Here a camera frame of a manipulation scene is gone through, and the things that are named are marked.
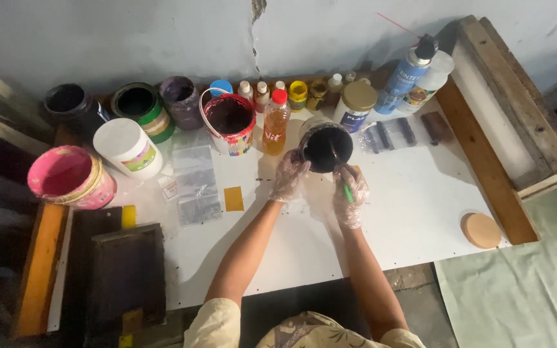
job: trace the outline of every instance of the plastic glove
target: plastic glove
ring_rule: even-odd
[[[369,188],[365,183],[365,178],[349,164],[337,166],[332,173],[332,177],[336,184],[333,203],[338,224],[348,228],[360,227],[360,207],[369,196]],[[350,202],[347,198],[344,184],[347,184],[353,202]]]
[[[302,162],[298,150],[288,151],[277,167],[274,187],[268,197],[271,201],[287,202],[296,192],[300,178],[311,168],[311,161]]]

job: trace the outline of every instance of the cork coaster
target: cork coaster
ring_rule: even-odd
[[[469,213],[461,218],[461,231],[470,243],[481,249],[491,249],[502,241],[502,231],[492,218],[481,213]]]

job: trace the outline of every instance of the white table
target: white table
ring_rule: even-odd
[[[435,99],[421,113],[430,111],[443,114]],[[297,146],[299,127],[311,116],[307,110],[291,115],[285,150]],[[404,116],[399,111],[390,116],[372,111],[367,121]],[[240,186],[245,211],[224,212],[222,219],[203,225],[179,228],[176,204],[165,203],[156,179],[139,183],[109,169],[118,181],[118,194],[110,206],[135,205],[137,224],[160,222],[163,225],[167,310],[203,302],[231,242],[265,203],[272,183],[266,179],[274,178],[280,157],[264,156],[257,149],[261,129],[262,117],[258,116],[255,148],[243,156],[229,157],[212,150],[222,206],[222,189]],[[413,127],[413,130],[418,140],[426,137],[423,128]],[[353,134],[352,138],[354,152],[349,164],[360,167],[371,190],[361,214],[363,230],[382,269],[484,251],[470,244],[460,229],[460,219],[468,212],[492,214],[456,141],[438,146],[420,143],[415,147],[365,154],[357,135]],[[170,142],[159,145],[165,161],[170,160],[170,147]],[[259,270],[245,295],[348,276],[342,237],[332,211],[333,192],[331,173],[307,173],[301,194],[282,209]],[[61,266],[65,265],[67,241],[66,237],[59,269],[65,268]],[[503,246],[510,246],[506,237],[500,244]],[[57,295],[53,296],[50,329],[59,317],[61,295],[58,296],[59,300]]]

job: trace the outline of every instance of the red bottle cap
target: red bottle cap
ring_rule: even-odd
[[[287,103],[287,92],[283,91],[282,89],[277,89],[276,91],[272,92],[272,101],[276,104]]]

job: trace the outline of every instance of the red paint bucket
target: red paint bucket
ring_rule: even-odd
[[[212,98],[203,107],[201,100],[207,91],[218,90],[223,94]],[[199,97],[199,111],[205,128],[212,135],[214,145],[223,155],[245,154],[252,145],[252,129],[255,127],[255,109],[244,97],[228,93],[220,88],[210,88]]]
[[[34,162],[27,184],[36,197],[77,209],[100,209],[117,192],[117,183],[99,157],[78,146],[50,149]]]

